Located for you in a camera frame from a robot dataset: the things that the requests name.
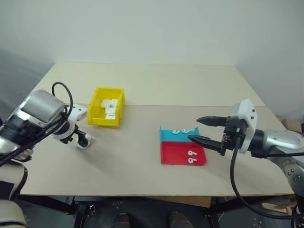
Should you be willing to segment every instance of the black table leg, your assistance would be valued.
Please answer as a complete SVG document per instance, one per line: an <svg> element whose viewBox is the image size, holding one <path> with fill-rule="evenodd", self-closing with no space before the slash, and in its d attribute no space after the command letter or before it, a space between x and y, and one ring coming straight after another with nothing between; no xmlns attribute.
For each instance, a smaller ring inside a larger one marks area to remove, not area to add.
<svg viewBox="0 0 304 228"><path fill-rule="evenodd" d="M65 212L66 214L74 214L78 206L76 204L67 204L64 202L61 202L57 199L53 199L48 196L25 196L25 195L19 195L19 200L24 200L39 206L43 206L46 208L58 210L61 212Z"/></svg>
<svg viewBox="0 0 304 228"><path fill-rule="evenodd" d="M73 228L83 228L84 227L85 219L88 214L88 210L89 210L89 207L87 205L85 205L85 204L79 205Z"/></svg>
<svg viewBox="0 0 304 228"><path fill-rule="evenodd" d="M243 199L249 204L257 204L274 197L277 196L243 197ZM235 198L224 203L216 203L212 205L209 209L205 209L205 214L208 216L210 227L219 228L218 214L243 207L244 204L238 198Z"/></svg>

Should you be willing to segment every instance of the white block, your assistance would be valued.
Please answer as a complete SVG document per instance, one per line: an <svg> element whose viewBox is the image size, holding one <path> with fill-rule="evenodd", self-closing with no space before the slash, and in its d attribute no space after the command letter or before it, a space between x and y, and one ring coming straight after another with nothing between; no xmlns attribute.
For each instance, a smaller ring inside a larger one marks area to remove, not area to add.
<svg viewBox="0 0 304 228"><path fill-rule="evenodd" d="M110 102L110 106L117 106L118 104L118 99L112 99L111 102Z"/></svg>
<svg viewBox="0 0 304 228"><path fill-rule="evenodd" d="M111 103L111 100L105 99L101 102L100 106L102 108L106 108L106 107L109 107L110 103Z"/></svg>
<svg viewBox="0 0 304 228"><path fill-rule="evenodd" d="M108 114L115 114L115 111L116 111L116 107L107 107L105 108L105 114L108 115Z"/></svg>
<svg viewBox="0 0 304 228"><path fill-rule="evenodd" d="M114 120L115 119L115 114L108 114L105 116L106 119L109 119L109 120Z"/></svg>

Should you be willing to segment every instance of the shoe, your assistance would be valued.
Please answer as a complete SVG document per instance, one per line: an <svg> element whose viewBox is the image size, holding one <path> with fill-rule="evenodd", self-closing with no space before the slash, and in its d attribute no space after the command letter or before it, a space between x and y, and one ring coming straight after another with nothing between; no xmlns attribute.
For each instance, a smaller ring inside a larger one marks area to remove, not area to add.
<svg viewBox="0 0 304 228"><path fill-rule="evenodd" d="M169 216L170 228L194 228L189 220L177 211L172 212Z"/></svg>
<svg viewBox="0 0 304 228"><path fill-rule="evenodd" d="M130 220L127 213L121 213L114 220L111 228L130 228Z"/></svg>

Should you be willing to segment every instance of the cardboard box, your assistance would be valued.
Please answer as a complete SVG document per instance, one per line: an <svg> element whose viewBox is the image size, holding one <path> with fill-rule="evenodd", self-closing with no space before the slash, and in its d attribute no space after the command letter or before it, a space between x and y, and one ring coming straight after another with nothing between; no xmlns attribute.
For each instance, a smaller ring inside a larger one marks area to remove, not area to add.
<svg viewBox="0 0 304 228"><path fill-rule="evenodd" d="M301 123L297 120L292 120L292 119L288 119L285 118L282 121L282 124L284 125L284 127L290 131L294 131L297 132L299 134L302 133L302 128L301 128Z"/></svg>
<svg viewBox="0 0 304 228"><path fill-rule="evenodd" d="M184 203L194 206L209 208L211 204L210 196L146 196L149 198L170 202Z"/></svg>
<svg viewBox="0 0 304 228"><path fill-rule="evenodd" d="M284 116L279 116L279 115L277 115L276 117L278 118L278 120L279 120L280 122L282 122L284 119L286 119L286 117L284 117Z"/></svg>

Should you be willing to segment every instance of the blue tray section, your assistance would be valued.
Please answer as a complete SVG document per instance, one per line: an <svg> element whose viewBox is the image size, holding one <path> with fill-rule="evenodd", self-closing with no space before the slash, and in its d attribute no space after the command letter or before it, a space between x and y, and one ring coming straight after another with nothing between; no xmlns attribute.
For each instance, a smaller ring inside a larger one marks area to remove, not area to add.
<svg viewBox="0 0 304 228"><path fill-rule="evenodd" d="M182 132L182 129L179 130L178 134L173 134L172 130L162 130L162 126L160 127L160 136L162 141L170 141L170 142L192 142L188 139L188 135L200 135L200 131L198 127L194 129L194 131L190 131L187 134Z"/></svg>

